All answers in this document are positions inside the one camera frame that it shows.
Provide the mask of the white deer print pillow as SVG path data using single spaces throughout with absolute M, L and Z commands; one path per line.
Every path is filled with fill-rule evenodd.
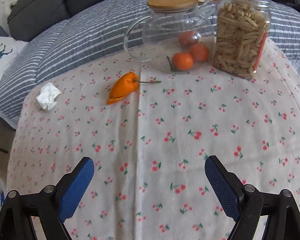
M 17 41 L 11 37 L 0 36 L 0 82 L 8 68 L 10 68 L 27 44 L 27 42 Z

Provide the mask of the orange peel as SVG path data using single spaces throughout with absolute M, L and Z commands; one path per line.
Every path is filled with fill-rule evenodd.
M 134 72 L 128 72 L 120 77 L 110 90 L 107 104 L 116 103 L 136 91 L 139 87 L 139 81 L 139 77 Z

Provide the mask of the glass teapot wooden lid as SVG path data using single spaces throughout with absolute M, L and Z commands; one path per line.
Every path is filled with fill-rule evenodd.
M 214 52 L 215 34 L 210 16 L 215 11 L 213 2 L 200 3 L 198 0 L 148 0 L 150 15 L 138 18 L 127 28 L 123 47 L 131 58 L 139 62 L 149 62 L 155 68 L 170 73 L 189 72 L 209 61 Z M 129 35 L 138 25 L 142 25 L 141 39 L 144 51 L 132 52 Z M 189 47 L 181 47 L 180 33 L 194 30 L 196 43 L 204 43 L 210 55 L 206 62 L 194 62 L 190 70 L 181 71 L 172 64 L 175 53 L 189 53 Z

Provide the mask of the orange tangerine back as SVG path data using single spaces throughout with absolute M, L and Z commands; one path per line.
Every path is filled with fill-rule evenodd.
M 194 30 L 186 31 L 179 34 L 178 41 L 181 47 L 189 47 L 197 42 L 197 36 Z

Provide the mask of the small crumpled white tissue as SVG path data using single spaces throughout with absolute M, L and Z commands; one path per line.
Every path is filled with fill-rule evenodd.
M 57 105 L 56 99 L 60 94 L 61 91 L 53 83 L 45 84 L 36 97 L 39 109 L 44 111 L 52 110 Z

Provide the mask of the jar of seeds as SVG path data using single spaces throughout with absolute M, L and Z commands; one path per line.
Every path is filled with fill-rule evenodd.
M 215 67 L 250 79 L 270 27 L 271 0 L 218 0 Z

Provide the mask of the orange tangerine front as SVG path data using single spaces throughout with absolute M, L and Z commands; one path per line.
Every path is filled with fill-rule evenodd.
M 189 53 L 175 53 L 172 56 L 172 64 L 178 70 L 186 71 L 193 67 L 194 60 Z

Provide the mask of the cherry print table cloth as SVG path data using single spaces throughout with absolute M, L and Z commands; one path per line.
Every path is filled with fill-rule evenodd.
M 138 89 L 108 105 L 128 72 Z M 289 189 L 300 210 L 300 76 L 273 41 L 251 80 L 209 64 L 168 74 L 119 53 L 51 82 L 53 110 L 38 108 L 40 86 L 23 102 L 7 188 L 39 192 L 93 159 L 65 223 L 73 239 L 226 239 L 234 223 L 205 176 L 210 155 L 260 191 Z

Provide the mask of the orange tangerine right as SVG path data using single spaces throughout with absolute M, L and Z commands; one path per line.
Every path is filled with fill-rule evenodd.
M 204 43 L 195 43 L 190 46 L 189 54 L 192 56 L 194 62 L 206 62 L 210 51 Z

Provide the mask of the orange tangerine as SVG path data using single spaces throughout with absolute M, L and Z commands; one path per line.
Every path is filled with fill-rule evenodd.
M 172 64 L 178 70 L 186 71 L 193 67 L 194 60 L 189 53 L 175 53 L 172 56 Z
M 179 34 L 178 41 L 181 47 L 189 47 L 197 42 L 197 36 L 194 30 L 186 31 Z
M 194 62 L 206 62 L 210 51 L 204 43 L 195 43 L 190 46 L 189 54 L 192 56 Z

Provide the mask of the grey striped quilted cover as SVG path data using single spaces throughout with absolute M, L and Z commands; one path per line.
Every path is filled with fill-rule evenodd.
M 0 83 L 0 117 L 16 128 L 27 94 L 36 85 L 82 64 L 123 51 L 123 35 L 146 15 L 147 0 L 105 0 L 56 23 L 30 41 Z M 300 75 L 300 13 L 271 4 L 270 38 Z

